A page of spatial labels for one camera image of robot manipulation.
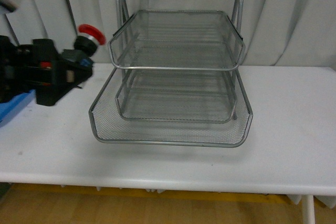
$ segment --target wooden floor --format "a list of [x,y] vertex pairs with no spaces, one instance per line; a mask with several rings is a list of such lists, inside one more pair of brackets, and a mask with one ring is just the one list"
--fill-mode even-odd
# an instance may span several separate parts
[[[316,223],[336,223],[336,209],[316,202]],[[302,223],[285,196],[139,189],[14,185],[0,203],[0,223]]]

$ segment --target wire mesh tray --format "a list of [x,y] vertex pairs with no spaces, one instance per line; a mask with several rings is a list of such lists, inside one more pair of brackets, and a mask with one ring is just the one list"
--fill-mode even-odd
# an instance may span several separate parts
[[237,97],[226,71],[129,70],[115,101],[126,120],[226,123]]
[[224,12],[140,10],[109,42],[121,69],[234,70],[243,39]]
[[223,124],[122,119],[114,101],[122,84],[121,72],[113,70],[89,111],[92,131],[99,141],[209,147],[237,147],[245,141],[253,114],[238,70],[233,74],[235,115]]

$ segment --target white table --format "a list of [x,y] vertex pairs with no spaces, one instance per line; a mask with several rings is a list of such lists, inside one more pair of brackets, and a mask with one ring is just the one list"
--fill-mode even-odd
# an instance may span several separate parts
[[0,181],[336,196],[332,69],[240,67],[254,118],[238,148],[98,142],[88,110],[111,71],[96,64],[82,90],[0,128]]

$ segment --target table leg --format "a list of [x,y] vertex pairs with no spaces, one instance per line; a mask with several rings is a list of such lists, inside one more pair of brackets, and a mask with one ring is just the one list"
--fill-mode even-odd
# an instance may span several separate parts
[[315,224],[314,196],[302,195],[303,224]]

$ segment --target mesh bottom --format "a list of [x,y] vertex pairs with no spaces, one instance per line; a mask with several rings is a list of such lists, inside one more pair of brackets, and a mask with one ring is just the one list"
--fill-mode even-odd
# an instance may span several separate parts
[[121,70],[114,70],[90,109],[92,130],[105,143],[146,143],[236,147],[247,136],[252,111],[239,72],[234,75],[237,104],[233,118],[224,124],[126,121],[114,100],[122,84]]

